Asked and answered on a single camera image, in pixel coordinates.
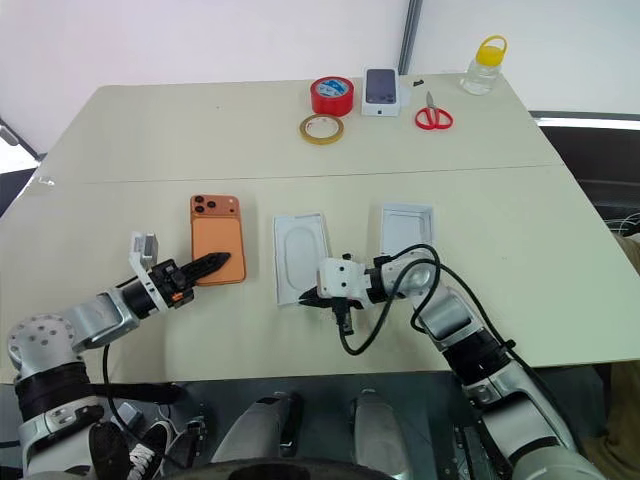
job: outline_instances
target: shoelace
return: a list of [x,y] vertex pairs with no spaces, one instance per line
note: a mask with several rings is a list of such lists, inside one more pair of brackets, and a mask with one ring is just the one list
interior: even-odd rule
[[155,453],[144,445],[137,444],[129,454],[131,470],[129,470],[127,480],[140,480],[147,471],[147,468],[149,468],[149,464],[154,455]]

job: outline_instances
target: white wall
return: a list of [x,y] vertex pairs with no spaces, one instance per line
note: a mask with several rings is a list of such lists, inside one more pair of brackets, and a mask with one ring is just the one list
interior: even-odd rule
[[[0,116],[47,151],[105,84],[358,75],[396,65],[406,0],[0,0]],[[640,112],[640,2],[425,0],[411,72],[510,40],[530,109]]]

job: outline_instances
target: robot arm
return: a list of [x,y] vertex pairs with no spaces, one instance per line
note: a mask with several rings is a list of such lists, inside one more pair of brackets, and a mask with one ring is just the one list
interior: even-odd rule
[[[104,454],[95,448],[114,441],[110,426],[118,429],[96,423],[104,411],[80,353],[113,342],[150,314],[190,302],[195,282],[230,258],[211,253],[178,267],[173,260],[156,264],[157,252],[155,235],[135,233],[129,252],[134,278],[59,314],[27,318],[9,332],[9,355],[19,371],[15,391],[25,474],[100,464],[95,459]],[[108,470],[102,476],[117,477]]]
[[305,292],[300,303],[331,307],[344,338],[353,333],[350,307],[386,302],[394,290],[397,297],[409,297],[421,331],[443,354],[478,412],[480,436],[496,463],[512,470],[513,478],[603,478],[576,452],[566,423],[510,346],[485,327],[462,295],[438,284],[439,268],[457,278],[432,249],[378,257],[373,268],[350,256],[325,259],[317,287]]

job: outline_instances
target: scissors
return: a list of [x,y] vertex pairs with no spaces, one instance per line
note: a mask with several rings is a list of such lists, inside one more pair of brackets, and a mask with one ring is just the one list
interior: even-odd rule
[[[420,120],[423,113],[427,117],[427,123]],[[453,117],[446,110],[436,107],[431,92],[427,92],[427,106],[418,110],[415,122],[423,130],[446,130],[453,125]]]

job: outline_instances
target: yellow bottle cap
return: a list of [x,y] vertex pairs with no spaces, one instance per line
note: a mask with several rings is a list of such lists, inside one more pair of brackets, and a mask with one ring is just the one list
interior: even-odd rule
[[[501,40],[503,43],[502,48],[496,47],[495,45],[487,45],[493,40]],[[480,48],[478,48],[476,62],[481,65],[486,65],[487,67],[497,67],[502,63],[505,53],[507,53],[507,39],[502,35],[492,35],[485,39],[480,45]]]

